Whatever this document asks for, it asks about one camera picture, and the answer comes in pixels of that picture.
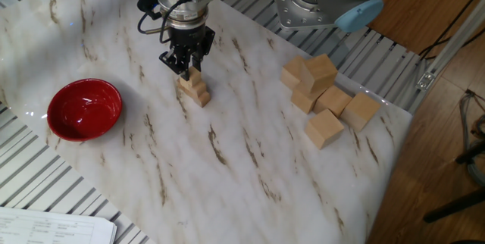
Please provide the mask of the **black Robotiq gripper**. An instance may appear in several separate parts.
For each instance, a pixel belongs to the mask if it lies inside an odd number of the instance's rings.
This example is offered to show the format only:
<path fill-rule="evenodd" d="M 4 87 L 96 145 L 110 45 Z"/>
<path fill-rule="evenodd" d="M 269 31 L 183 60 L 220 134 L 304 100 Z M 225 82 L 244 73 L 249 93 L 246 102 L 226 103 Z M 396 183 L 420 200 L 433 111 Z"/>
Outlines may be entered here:
<path fill-rule="evenodd" d="M 185 81 L 189 80 L 189 57 L 180 52 L 185 48 L 194 50 L 192 65 L 202 71 L 203 58 L 209 54 L 214 41 L 215 31 L 205 23 L 199 25 L 176 25 L 172 23 L 168 29 L 170 49 L 159 56 L 159 60 L 167 65 L 175 74 Z"/>

